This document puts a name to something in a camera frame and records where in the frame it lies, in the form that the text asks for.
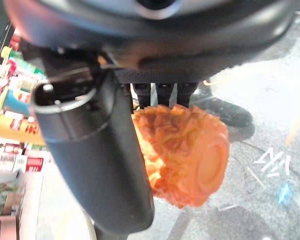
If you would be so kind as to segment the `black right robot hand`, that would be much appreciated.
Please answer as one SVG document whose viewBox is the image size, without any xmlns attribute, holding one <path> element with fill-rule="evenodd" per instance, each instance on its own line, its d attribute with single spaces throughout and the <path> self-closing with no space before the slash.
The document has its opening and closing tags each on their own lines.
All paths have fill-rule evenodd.
<svg viewBox="0 0 300 240">
<path fill-rule="evenodd" d="M 115 70 L 139 84 L 194 83 L 252 58 L 290 27 L 294 0 L 6 0 L 26 60 L 49 85 L 30 109 L 70 190 L 101 232 L 149 228 L 154 204 Z"/>
</svg>

